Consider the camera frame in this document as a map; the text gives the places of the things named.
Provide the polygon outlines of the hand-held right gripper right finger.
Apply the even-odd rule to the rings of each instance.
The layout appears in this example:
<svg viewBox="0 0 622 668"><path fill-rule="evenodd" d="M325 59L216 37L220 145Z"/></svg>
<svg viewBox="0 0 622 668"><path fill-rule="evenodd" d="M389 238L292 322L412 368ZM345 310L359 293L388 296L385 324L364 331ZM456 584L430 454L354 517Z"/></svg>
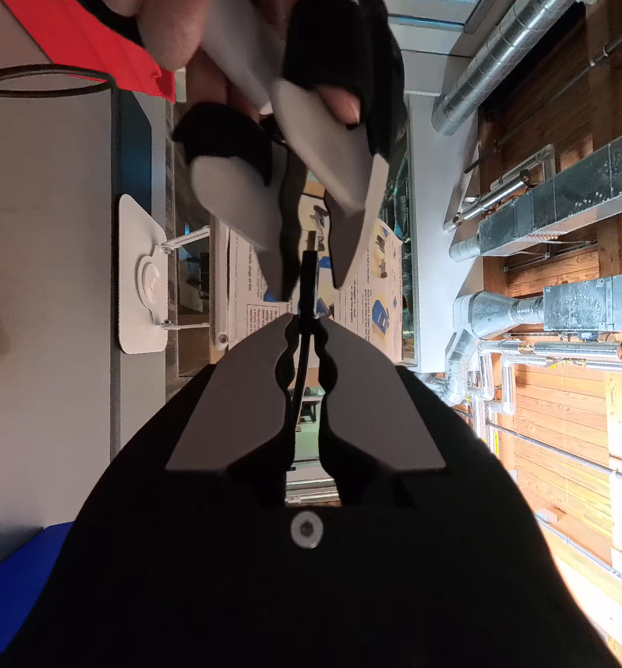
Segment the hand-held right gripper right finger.
<svg viewBox="0 0 622 668"><path fill-rule="evenodd" d="M395 364L327 317L314 325L324 390L320 463L342 506L410 505L403 481L445 471Z"/></svg>

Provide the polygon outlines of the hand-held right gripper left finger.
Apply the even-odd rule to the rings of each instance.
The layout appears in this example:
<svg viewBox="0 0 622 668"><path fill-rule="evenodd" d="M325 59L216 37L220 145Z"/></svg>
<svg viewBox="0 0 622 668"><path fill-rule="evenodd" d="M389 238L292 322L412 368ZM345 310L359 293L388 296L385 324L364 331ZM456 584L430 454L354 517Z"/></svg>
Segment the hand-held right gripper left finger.
<svg viewBox="0 0 622 668"><path fill-rule="evenodd" d="M166 464L244 487L264 506L285 502L296 419L297 317L285 314L247 336L216 363Z"/></svg>

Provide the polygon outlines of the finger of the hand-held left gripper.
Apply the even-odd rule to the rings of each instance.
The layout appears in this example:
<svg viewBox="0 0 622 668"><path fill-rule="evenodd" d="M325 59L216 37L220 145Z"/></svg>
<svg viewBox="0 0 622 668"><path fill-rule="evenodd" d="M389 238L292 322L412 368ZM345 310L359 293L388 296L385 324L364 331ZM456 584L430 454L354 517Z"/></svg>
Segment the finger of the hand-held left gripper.
<svg viewBox="0 0 622 668"><path fill-rule="evenodd" d="M289 148L269 148L269 185L240 157L199 156L191 161L191 186L210 214L253 246L267 290L286 302L300 274L298 209L307 168Z"/></svg>
<svg viewBox="0 0 622 668"><path fill-rule="evenodd" d="M347 129L315 92L274 81L272 106L290 148L325 188L333 284L344 288L354 280L378 220L389 163L370 152L365 124Z"/></svg>

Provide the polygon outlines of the blue plastic bin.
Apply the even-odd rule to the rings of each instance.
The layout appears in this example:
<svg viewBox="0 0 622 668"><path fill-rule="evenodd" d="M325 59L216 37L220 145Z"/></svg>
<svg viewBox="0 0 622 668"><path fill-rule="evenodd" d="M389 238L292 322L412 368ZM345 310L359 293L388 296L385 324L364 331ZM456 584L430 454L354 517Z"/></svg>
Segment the blue plastic bin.
<svg viewBox="0 0 622 668"><path fill-rule="evenodd" d="M40 597L72 526L44 528L0 563L0 655Z"/></svg>

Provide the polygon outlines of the person's left hand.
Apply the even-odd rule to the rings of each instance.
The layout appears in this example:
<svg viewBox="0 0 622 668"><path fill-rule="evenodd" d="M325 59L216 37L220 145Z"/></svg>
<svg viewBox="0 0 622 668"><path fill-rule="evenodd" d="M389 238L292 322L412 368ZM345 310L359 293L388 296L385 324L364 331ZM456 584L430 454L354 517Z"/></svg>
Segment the person's left hand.
<svg viewBox="0 0 622 668"><path fill-rule="evenodd" d="M185 69L187 102L226 105L259 122L260 114L203 51L203 35L216 1L105 1L114 12L134 17L148 53L165 70ZM257 12L285 36L297 1L252 1ZM360 101L336 86L319 85L317 93L346 126L360 122Z"/></svg>

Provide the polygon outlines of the instruction poster board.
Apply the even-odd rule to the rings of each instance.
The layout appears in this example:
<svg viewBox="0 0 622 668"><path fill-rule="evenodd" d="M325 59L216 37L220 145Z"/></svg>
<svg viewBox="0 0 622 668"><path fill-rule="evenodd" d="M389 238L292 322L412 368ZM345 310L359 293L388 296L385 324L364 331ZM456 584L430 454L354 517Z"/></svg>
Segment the instruction poster board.
<svg viewBox="0 0 622 668"><path fill-rule="evenodd" d="M330 217L323 194L321 184L313 176L307 178L298 208L302 229L300 255L306 249L309 233L315 233L319 261L316 315L337 322L371 343L390 361L400 363L404 358L403 243L385 223L376 220L353 282L335 289L328 250ZM218 350L228 350L285 313L296 314L299 286L295 286L288 302L275 301L253 246L222 222L212 220L211 232L215 267L210 298L214 310L213 344Z"/></svg>

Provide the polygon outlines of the white board stand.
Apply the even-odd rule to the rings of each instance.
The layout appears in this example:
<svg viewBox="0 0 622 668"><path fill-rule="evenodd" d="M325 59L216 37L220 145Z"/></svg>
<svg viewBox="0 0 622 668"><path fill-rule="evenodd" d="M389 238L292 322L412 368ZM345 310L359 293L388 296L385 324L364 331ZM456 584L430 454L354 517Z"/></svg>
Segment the white board stand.
<svg viewBox="0 0 622 668"><path fill-rule="evenodd" d="M165 230L130 195L117 203L118 222L118 339L127 355L165 351L168 333L209 329L213 345L229 345L229 289L227 226L215 218L209 225L181 237L167 239ZM209 321L192 325L173 322L169 314L169 259L190 242L209 240Z"/></svg>

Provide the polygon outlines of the red plastic bin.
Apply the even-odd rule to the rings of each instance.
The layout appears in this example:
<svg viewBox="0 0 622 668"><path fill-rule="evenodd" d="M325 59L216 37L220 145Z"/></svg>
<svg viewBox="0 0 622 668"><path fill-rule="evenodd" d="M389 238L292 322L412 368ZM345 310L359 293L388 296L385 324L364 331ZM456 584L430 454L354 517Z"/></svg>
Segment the red plastic bin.
<svg viewBox="0 0 622 668"><path fill-rule="evenodd" d="M137 22L104 1L3 1L49 60L110 74L119 88L175 102L175 75L145 50Z"/></svg>

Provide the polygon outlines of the silver ceiling pipe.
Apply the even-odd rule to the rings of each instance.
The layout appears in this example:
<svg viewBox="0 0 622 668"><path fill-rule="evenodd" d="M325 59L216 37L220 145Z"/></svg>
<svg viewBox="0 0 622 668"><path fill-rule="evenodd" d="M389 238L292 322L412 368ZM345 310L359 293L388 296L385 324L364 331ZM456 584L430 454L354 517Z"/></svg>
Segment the silver ceiling pipe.
<svg viewBox="0 0 622 668"><path fill-rule="evenodd" d="M515 367L551 368L559 363L622 373L622 342L530 344L518 339L481 340L462 331L446 357L444 378L435 386L441 400L449 406L474 398L485 402L491 412L514 415Z"/></svg>

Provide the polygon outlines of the silver round air duct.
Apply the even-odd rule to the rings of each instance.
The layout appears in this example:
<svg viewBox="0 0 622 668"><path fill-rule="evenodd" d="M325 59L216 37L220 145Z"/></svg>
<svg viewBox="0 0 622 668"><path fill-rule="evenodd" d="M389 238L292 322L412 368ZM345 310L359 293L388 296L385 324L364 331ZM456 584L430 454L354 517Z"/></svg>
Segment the silver round air duct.
<svg viewBox="0 0 622 668"><path fill-rule="evenodd" d="M435 103L434 129L443 136L453 135L572 4L572 1L515 1L456 84Z"/></svg>

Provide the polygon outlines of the metal duct junction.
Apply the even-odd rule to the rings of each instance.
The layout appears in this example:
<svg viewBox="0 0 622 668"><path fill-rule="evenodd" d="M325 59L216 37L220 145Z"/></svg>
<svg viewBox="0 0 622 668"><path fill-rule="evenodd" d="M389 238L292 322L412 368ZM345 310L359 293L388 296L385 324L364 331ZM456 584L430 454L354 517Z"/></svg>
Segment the metal duct junction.
<svg viewBox="0 0 622 668"><path fill-rule="evenodd" d="M525 299L480 291L459 296L452 308L454 333L446 357L462 331L487 341L522 325L542 325L545 333L622 333L622 274L545 287L541 296ZM427 383L437 395L435 384L443 378Z"/></svg>

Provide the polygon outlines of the rectangular metal air duct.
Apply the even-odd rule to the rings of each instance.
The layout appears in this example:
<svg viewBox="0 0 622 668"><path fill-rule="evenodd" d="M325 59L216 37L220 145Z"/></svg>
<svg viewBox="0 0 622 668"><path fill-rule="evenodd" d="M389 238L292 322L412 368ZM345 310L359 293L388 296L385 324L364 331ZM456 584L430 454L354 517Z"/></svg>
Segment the rectangular metal air duct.
<svg viewBox="0 0 622 668"><path fill-rule="evenodd" d="M449 257L515 255L621 213L622 136L484 218Z"/></svg>

